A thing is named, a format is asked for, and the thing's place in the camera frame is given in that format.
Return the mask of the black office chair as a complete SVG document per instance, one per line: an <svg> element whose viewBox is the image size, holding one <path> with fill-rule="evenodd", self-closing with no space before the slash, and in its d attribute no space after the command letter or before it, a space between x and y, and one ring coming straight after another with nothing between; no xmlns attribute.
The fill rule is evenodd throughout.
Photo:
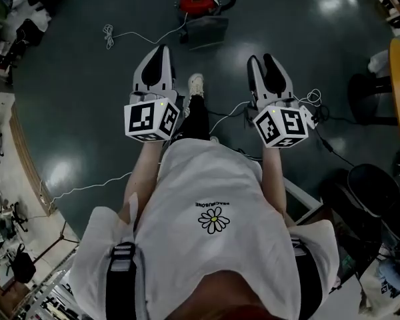
<svg viewBox="0 0 400 320"><path fill-rule="evenodd" d="M355 122L363 126L398 126L395 116L377 116L380 96L392 92L390 76L370 78L360 73L353 75L349 80L347 98Z"/></svg>

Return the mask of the white metal frame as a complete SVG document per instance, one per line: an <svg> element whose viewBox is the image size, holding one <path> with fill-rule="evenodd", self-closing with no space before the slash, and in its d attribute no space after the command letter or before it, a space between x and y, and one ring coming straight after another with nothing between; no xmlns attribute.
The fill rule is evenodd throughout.
<svg viewBox="0 0 400 320"><path fill-rule="evenodd" d="M314 197L302 190L296 184L292 183L287 178L284 177L283 181L286 192L291 194L296 200L298 200L298 202L307 208L307 212L295 222L296 225L303 225L320 211L323 206L323 202L316 200Z"/></svg>

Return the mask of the black backpack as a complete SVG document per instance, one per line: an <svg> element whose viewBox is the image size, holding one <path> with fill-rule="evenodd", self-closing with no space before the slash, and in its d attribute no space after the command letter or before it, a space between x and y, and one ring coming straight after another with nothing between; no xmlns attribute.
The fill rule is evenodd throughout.
<svg viewBox="0 0 400 320"><path fill-rule="evenodd" d="M30 282L36 273L36 267L25 251L25 245L20 243L16 252L9 253L8 258L15 280L24 284Z"/></svg>

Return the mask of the dark grey cloth bag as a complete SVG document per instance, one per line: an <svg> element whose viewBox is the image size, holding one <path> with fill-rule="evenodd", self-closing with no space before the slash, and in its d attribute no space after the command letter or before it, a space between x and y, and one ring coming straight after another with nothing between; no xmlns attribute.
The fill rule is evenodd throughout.
<svg viewBox="0 0 400 320"><path fill-rule="evenodd" d="M179 31L180 44L189 50L222 44L225 40L229 19L222 16L203 16L186 21Z"/></svg>

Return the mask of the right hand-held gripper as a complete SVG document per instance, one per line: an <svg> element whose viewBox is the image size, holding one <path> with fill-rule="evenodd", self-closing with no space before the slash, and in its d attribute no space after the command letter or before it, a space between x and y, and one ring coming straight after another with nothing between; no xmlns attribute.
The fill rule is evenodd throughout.
<svg viewBox="0 0 400 320"><path fill-rule="evenodd" d="M306 117L292 97L293 84L284 67L269 53L263 60L264 80L258 58L252 55L247 61L249 88L258 110L253 125L266 148L290 148L309 137ZM279 100L264 99L265 86Z"/></svg>

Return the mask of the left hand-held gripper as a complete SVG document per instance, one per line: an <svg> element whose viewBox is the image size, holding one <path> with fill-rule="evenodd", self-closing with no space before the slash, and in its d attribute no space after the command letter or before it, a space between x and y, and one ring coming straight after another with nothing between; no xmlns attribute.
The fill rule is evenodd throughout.
<svg viewBox="0 0 400 320"><path fill-rule="evenodd" d="M133 91L124 106L125 135L140 142L168 141L175 130L180 110L174 88L176 74L170 48L160 45L150 51L136 68L135 90L150 88L160 82L164 91Z"/></svg>

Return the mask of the person's right forearm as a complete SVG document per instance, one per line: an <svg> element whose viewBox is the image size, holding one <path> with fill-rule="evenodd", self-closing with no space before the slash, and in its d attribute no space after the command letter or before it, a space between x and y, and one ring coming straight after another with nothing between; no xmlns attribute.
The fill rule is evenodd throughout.
<svg viewBox="0 0 400 320"><path fill-rule="evenodd" d="M262 172L261 188L264 198L285 217L287 198L278 148L263 148Z"/></svg>

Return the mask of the person's black trouser legs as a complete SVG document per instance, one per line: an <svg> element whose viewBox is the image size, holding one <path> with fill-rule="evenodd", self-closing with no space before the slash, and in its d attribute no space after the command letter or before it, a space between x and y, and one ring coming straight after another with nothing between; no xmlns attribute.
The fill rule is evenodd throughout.
<svg viewBox="0 0 400 320"><path fill-rule="evenodd" d="M190 138L209 141L209 114L204 98L200 95L192 95L188 109L189 114L179 127L175 136L176 140Z"/></svg>

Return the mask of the person's white flower-print T-shirt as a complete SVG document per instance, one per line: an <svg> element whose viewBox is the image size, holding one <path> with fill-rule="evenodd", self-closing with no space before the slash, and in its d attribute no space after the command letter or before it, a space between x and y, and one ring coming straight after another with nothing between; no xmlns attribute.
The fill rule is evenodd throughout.
<svg viewBox="0 0 400 320"><path fill-rule="evenodd" d="M69 283L93 320L308 320L337 280L333 225L264 198L262 163L200 139L161 151L139 222L96 207Z"/></svg>

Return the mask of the black padded chair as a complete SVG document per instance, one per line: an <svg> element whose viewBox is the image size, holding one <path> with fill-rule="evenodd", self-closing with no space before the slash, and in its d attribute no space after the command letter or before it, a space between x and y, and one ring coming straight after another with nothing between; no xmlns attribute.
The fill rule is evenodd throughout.
<svg viewBox="0 0 400 320"><path fill-rule="evenodd" d="M361 164L349 170L347 186L359 206L400 243L400 188L382 169Z"/></svg>

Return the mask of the black tripod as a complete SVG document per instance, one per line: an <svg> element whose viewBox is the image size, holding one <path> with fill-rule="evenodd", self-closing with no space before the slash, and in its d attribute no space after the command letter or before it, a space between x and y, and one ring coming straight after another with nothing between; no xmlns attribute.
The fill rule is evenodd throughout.
<svg viewBox="0 0 400 320"><path fill-rule="evenodd" d="M50 244L50 246L48 246L44 251L42 251L38 256L36 256L36 258L34 258L33 260L33 264L35 265L39 260L41 260L48 252L50 252L50 250L52 250L52 248L54 248L54 246L56 246L58 243L62 242L62 241L66 241L68 243L74 243L74 244L78 244L79 241L78 240L73 240L73 239L68 239L64 236L64 232L67 226L67 222L64 221L64 224L59 232L59 236L58 238L52 243Z"/></svg>

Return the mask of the person's left forearm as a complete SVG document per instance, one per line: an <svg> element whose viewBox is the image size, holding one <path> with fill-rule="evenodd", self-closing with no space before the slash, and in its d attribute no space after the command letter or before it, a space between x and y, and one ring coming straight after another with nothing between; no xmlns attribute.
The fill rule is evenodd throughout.
<svg viewBox="0 0 400 320"><path fill-rule="evenodd" d="M130 198L134 194L137 195L136 225L155 190L162 147L162 141L146 142L143 144L138 160L126 184L123 207L118 213L119 218L127 224L131 222L130 211L134 209Z"/></svg>

